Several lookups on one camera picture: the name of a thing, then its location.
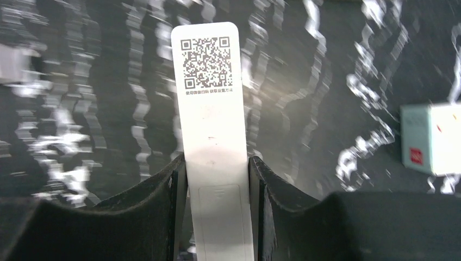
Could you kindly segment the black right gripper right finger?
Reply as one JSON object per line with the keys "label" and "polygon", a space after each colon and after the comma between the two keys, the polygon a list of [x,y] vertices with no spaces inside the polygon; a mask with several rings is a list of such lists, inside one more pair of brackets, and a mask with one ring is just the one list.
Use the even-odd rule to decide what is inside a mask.
{"label": "black right gripper right finger", "polygon": [[257,260],[460,260],[460,198],[334,192],[317,200],[248,162]]}

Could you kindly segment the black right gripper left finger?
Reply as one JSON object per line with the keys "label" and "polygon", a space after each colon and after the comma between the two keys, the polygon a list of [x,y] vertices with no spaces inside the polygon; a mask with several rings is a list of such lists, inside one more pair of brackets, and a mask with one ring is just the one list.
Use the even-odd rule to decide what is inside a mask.
{"label": "black right gripper left finger", "polygon": [[176,260],[186,201],[184,156],[89,208],[1,199],[1,260]]}

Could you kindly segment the white remote control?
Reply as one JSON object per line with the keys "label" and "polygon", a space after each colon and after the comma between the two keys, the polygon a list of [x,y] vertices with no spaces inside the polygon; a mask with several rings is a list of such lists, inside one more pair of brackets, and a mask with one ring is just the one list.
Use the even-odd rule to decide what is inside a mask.
{"label": "white remote control", "polygon": [[254,260],[239,32],[231,22],[171,33],[198,260]]}

